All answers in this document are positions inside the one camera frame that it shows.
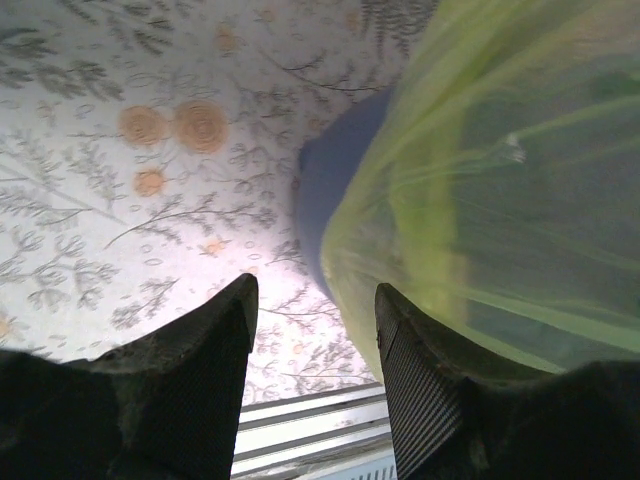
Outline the green trash bag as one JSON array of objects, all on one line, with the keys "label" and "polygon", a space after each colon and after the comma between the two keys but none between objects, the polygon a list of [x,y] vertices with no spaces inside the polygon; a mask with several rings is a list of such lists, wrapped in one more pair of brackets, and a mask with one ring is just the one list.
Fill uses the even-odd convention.
[{"label": "green trash bag", "polygon": [[382,283],[537,370],[637,359],[638,3],[440,3],[320,259],[375,376]]}]

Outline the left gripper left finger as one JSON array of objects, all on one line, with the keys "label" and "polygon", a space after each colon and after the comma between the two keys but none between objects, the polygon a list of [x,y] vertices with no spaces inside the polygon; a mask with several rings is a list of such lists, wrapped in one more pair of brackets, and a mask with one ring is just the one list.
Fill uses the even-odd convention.
[{"label": "left gripper left finger", "polygon": [[5,479],[227,479],[259,290],[203,305],[93,359],[1,354]]}]

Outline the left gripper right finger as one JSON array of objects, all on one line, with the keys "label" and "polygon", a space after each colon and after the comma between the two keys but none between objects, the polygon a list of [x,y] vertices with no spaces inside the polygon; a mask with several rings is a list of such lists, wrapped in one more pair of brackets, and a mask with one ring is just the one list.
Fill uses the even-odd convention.
[{"label": "left gripper right finger", "polygon": [[635,479],[639,365],[550,374],[432,319],[393,286],[375,295],[401,479]]}]

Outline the blue trash bin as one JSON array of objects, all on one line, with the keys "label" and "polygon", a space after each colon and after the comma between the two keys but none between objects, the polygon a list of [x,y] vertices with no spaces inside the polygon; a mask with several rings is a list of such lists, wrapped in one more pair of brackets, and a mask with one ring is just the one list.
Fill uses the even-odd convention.
[{"label": "blue trash bin", "polygon": [[296,233],[309,274],[327,298],[332,294],[320,261],[323,235],[385,120],[393,93],[394,88],[387,87],[356,103],[305,142],[298,156]]}]

